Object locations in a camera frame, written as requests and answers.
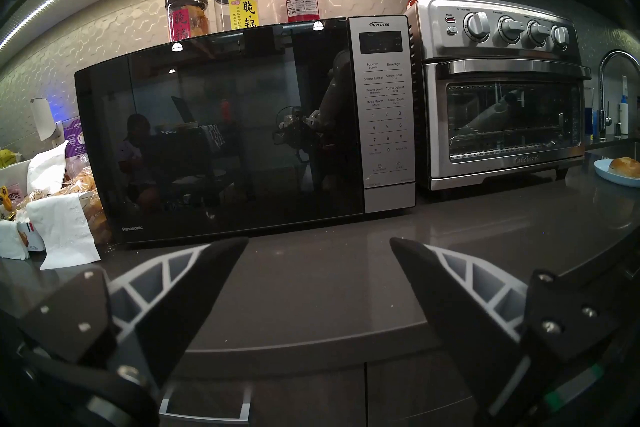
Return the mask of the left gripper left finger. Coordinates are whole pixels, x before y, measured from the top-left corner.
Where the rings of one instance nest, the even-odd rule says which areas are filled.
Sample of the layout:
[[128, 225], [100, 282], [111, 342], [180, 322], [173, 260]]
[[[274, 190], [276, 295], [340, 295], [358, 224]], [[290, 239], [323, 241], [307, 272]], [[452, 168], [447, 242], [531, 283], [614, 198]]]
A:
[[162, 388], [247, 244], [232, 238], [160, 255], [113, 280], [81, 266], [17, 326], [50, 358], [113, 372], [127, 365]]

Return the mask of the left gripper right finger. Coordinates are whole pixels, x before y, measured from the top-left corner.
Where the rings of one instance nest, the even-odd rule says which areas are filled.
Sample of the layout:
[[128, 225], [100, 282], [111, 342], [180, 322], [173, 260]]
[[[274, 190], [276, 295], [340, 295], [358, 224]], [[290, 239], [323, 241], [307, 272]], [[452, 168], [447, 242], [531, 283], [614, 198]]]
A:
[[429, 326], [477, 404], [474, 426], [573, 426], [594, 417], [618, 320], [537, 269], [524, 283], [471, 255], [393, 237]]

